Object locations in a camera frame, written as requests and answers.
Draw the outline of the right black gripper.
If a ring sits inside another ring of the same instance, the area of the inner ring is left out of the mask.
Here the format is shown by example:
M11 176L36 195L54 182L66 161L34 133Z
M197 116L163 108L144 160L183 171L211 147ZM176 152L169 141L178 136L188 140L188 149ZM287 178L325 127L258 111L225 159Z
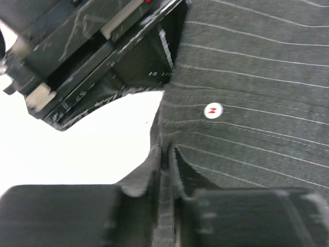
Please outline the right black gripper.
M65 131L94 110L127 94L162 85L126 85L113 66L135 43L133 29L163 1L1 1L1 21L16 35L1 51L28 113Z

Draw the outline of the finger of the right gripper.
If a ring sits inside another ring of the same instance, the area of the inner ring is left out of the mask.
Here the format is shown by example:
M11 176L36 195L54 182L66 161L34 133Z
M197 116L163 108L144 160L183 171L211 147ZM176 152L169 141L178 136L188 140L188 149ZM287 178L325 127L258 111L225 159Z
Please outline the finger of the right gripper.
M143 18L134 32L134 44L113 66L116 78L126 85L166 84L177 57L186 1L163 1L149 16Z

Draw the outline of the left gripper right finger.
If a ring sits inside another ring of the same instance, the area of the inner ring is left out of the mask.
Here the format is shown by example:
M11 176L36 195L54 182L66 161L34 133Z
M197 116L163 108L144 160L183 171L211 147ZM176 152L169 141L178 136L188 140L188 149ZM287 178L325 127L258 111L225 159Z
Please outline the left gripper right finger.
M327 203L305 188L224 189L168 154L177 246L328 246Z

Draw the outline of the black pinstriped long sleeve shirt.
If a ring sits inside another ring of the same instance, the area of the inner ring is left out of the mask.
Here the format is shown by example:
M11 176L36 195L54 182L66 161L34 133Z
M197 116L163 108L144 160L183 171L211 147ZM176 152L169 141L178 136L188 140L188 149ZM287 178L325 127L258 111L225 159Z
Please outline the black pinstriped long sleeve shirt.
M328 1L192 1L158 115L220 187L328 198Z

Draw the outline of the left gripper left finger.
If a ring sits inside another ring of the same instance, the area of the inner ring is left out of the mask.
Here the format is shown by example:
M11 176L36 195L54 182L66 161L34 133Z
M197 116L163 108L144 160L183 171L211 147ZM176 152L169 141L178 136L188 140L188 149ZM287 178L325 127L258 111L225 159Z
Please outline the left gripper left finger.
M115 184L19 185L1 196L1 246L151 246L161 148Z

